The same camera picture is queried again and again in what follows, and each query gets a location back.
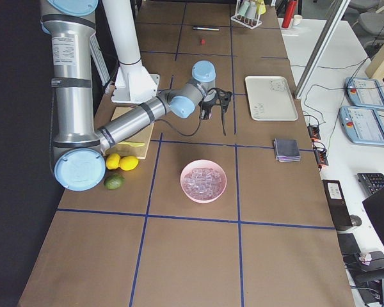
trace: blue and white device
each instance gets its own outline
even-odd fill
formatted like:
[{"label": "blue and white device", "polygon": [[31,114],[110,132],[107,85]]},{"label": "blue and white device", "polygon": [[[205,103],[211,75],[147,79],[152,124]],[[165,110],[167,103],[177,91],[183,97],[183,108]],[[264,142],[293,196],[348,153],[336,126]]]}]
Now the blue and white device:
[{"label": "blue and white device", "polygon": [[348,97],[355,106],[384,111],[384,92],[378,80],[347,77],[346,86]]},{"label": "blue and white device", "polygon": [[384,146],[384,125],[372,107],[340,108],[340,120],[347,137],[356,144]]}]

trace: green fruit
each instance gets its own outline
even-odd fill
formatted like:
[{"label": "green fruit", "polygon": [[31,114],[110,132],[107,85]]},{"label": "green fruit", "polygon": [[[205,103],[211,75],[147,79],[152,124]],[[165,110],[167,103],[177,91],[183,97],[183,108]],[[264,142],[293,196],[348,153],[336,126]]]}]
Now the green fruit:
[{"label": "green fruit", "polygon": [[108,176],[104,180],[104,186],[109,190],[115,190],[118,189],[123,183],[124,178],[120,174],[112,174],[111,176]]}]

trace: dark wall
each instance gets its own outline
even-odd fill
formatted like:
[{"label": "dark wall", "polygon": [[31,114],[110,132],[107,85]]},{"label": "dark wall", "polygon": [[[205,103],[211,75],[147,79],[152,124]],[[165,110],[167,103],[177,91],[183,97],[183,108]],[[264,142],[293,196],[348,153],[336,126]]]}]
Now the dark wall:
[{"label": "dark wall", "polygon": [[17,304],[63,192],[49,169],[52,72],[39,1],[0,0],[0,307]]}]

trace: lemon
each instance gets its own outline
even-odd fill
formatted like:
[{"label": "lemon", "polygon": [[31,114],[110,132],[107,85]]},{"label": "lemon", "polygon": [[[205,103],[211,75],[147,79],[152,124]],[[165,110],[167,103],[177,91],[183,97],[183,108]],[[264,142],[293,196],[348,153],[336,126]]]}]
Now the lemon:
[{"label": "lemon", "polygon": [[120,165],[120,159],[120,155],[118,155],[117,153],[112,153],[107,157],[105,161],[105,166],[107,167],[107,169],[117,169]]},{"label": "lemon", "polygon": [[130,171],[138,165],[139,160],[137,157],[134,157],[133,155],[129,155],[128,157],[123,157],[120,160],[120,168],[123,171]]},{"label": "lemon", "polygon": [[112,174],[104,180],[104,186],[109,190],[118,189],[124,183],[124,178],[120,174]]}]

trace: pink bowl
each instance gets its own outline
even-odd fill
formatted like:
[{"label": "pink bowl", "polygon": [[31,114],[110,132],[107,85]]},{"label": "pink bowl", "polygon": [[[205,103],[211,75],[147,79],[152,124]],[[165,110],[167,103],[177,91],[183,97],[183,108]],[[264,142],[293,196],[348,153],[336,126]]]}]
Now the pink bowl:
[{"label": "pink bowl", "polygon": [[190,162],[180,174],[180,186],[186,196],[197,203],[210,203],[226,189],[225,171],[215,162]]}]

